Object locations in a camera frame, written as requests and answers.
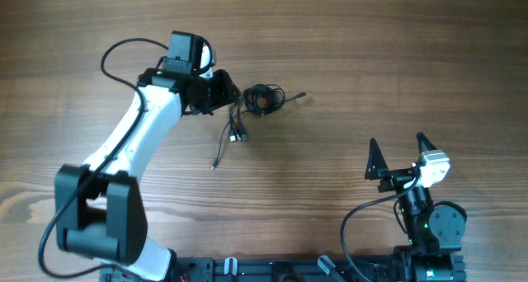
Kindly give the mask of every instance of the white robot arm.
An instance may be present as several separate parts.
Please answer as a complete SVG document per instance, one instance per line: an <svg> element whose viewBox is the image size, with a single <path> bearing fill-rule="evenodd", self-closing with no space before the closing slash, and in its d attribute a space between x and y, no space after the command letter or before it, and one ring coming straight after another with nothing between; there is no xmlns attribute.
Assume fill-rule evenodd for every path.
<svg viewBox="0 0 528 282"><path fill-rule="evenodd" d="M116 265L139 280L170 280L176 256L146 237L138 184L163 137L183 115L212 114L240 97L225 71L213 73L214 64L215 54L207 40L172 33L163 68L148 68L139 76L139 91L108 140L82 167L63 166L58 172L55 201L59 210L84 178L103 167L138 117L143 97L143 114L134 131L57 222L59 248ZM86 205L86 199L100 195L107 198L106 210Z"/></svg>

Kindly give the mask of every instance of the wooden table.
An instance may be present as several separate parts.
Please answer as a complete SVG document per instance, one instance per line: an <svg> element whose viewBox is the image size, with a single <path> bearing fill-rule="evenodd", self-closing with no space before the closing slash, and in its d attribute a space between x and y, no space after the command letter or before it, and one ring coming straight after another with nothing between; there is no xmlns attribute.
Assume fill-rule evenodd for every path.
<svg viewBox="0 0 528 282"><path fill-rule="evenodd" d="M249 141L226 143L215 171L226 109L181 119L141 184L161 244L180 256L341 255L342 217L386 196L363 178L369 139L407 167L423 131L451 158L433 198L469 214L469 280L526 280L527 1L0 0L0 280L50 280L36 249L54 174L82 163L130 104L99 70L104 51L130 37L167 43L172 30L207 38L241 89L308 96L244 117ZM134 81L160 55L130 44L108 67ZM354 254L407 242L392 203L359 213L346 237ZM63 272L93 264L54 240L46 256Z"/></svg>

